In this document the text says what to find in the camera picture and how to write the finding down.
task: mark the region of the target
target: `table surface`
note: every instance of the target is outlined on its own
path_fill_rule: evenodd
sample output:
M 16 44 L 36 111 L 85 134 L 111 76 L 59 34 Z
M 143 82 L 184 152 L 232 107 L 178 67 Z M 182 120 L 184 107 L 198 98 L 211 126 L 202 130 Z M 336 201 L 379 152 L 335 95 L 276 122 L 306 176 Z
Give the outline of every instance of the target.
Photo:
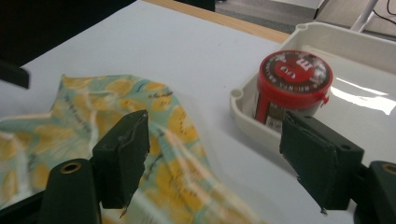
M 169 0 L 136 1 L 26 64 L 29 91 L 0 83 L 0 103 L 7 105 L 0 118 L 49 111 L 62 74 L 156 80 L 174 91 L 191 117 L 213 172 L 263 220 L 353 223 L 353 203 L 348 211 L 323 216 L 290 168 L 279 166 L 233 122 L 231 90 L 287 37 Z

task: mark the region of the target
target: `tray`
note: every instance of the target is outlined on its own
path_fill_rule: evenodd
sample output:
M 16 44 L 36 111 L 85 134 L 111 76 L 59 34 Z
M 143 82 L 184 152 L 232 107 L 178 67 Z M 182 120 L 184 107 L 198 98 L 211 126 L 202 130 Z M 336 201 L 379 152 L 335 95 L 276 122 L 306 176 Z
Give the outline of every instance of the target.
M 311 52 L 332 69 L 330 101 L 315 118 L 362 147 L 363 164 L 396 161 L 396 43 L 310 22 L 297 25 L 277 50 L 282 49 Z M 280 134 L 252 117 L 257 74 L 231 91 L 231 111 L 238 128 L 259 143 L 260 150 L 281 157 Z

